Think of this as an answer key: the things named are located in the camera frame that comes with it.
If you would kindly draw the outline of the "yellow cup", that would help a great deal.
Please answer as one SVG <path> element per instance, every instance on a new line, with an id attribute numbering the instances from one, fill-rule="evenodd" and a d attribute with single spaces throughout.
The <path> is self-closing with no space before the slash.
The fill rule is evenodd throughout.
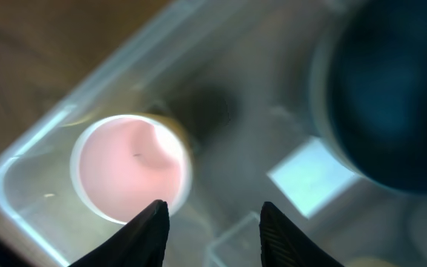
<path id="1" fill-rule="evenodd" d="M 191 154 L 192 153 L 192 147 L 190 140 L 188 138 L 188 132 L 184 129 L 184 127 L 175 119 L 163 116 L 163 115 L 157 115 L 153 113 L 146 113 L 146 117 L 153 119 L 162 125 L 166 126 L 170 131 L 174 133 L 176 137 L 179 138 L 183 146 L 185 147 L 185 150 Z"/>

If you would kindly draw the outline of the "pink cup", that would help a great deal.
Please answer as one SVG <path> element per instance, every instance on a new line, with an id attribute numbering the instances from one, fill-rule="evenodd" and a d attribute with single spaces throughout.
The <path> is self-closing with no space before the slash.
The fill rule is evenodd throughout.
<path id="1" fill-rule="evenodd" d="M 145 113 L 109 116 L 76 140 L 70 178 L 79 199 L 101 218 L 126 224 L 154 200 L 174 215 L 193 182 L 193 157 L 166 126 Z"/>

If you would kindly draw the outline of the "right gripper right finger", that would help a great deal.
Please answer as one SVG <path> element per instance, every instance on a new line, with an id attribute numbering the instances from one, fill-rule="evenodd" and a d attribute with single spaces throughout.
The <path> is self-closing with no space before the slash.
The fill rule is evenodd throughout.
<path id="1" fill-rule="evenodd" d="M 259 235 L 262 267 L 343 267 L 272 202 L 263 203 Z"/>

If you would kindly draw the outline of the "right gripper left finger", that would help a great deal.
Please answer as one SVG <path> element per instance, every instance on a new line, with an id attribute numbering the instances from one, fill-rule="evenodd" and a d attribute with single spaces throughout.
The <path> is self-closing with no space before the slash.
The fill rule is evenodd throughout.
<path id="1" fill-rule="evenodd" d="M 168 204 L 155 200 L 70 267 L 162 267 L 169 230 Z"/>

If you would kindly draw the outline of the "clear plastic storage bin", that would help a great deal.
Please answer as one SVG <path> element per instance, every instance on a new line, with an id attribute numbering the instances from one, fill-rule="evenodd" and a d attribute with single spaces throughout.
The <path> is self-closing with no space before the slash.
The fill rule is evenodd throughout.
<path id="1" fill-rule="evenodd" d="M 427 1 L 176 1 L 0 156 L 49 266 L 156 199 L 166 266 L 259 266 L 264 202 L 345 266 L 427 266 Z"/>

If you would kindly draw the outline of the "dark blue bowl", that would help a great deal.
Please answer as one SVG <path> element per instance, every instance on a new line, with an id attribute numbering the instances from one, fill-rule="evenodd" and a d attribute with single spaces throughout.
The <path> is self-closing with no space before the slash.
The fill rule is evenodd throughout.
<path id="1" fill-rule="evenodd" d="M 334 48 L 332 131 L 365 177 L 427 192 L 427 0 L 370 1 Z"/>

